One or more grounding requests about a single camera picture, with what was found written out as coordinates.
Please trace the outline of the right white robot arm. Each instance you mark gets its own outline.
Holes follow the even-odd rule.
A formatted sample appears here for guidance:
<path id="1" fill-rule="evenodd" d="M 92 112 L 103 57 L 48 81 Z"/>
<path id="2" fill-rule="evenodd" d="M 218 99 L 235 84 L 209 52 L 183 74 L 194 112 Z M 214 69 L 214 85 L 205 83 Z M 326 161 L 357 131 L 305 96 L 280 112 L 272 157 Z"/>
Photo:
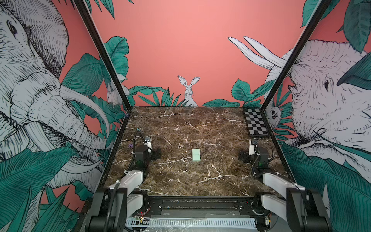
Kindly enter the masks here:
<path id="1" fill-rule="evenodd" d="M 258 231 L 267 232 L 271 229 L 270 216 L 275 214 L 286 221 L 293 232 L 331 232 L 333 228 L 320 193 L 273 172 L 269 163 L 274 157 L 274 153 L 270 154 L 258 144 L 249 145 L 248 150 L 240 150 L 238 154 L 240 161 L 251 165 L 254 179 L 279 194 L 275 196 L 261 192 L 247 202 L 250 211 L 259 217 L 256 220 Z"/>

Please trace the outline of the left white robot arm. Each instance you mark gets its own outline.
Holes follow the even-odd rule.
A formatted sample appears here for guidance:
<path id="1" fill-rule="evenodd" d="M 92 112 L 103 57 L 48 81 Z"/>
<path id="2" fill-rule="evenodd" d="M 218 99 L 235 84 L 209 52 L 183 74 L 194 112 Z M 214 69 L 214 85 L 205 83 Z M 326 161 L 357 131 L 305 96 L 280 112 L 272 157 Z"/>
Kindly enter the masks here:
<path id="1" fill-rule="evenodd" d="M 93 195 L 85 219 L 84 232 L 133 232 L 126 225 L 127 219 L 143 207 L 146 193 L 133 193 L 149 173 L 151 161 L 161 158 L 161 149 L 141 145 L 133 152 L 132 161 L 124 176 L 109 187 L 99 187 Z"/>

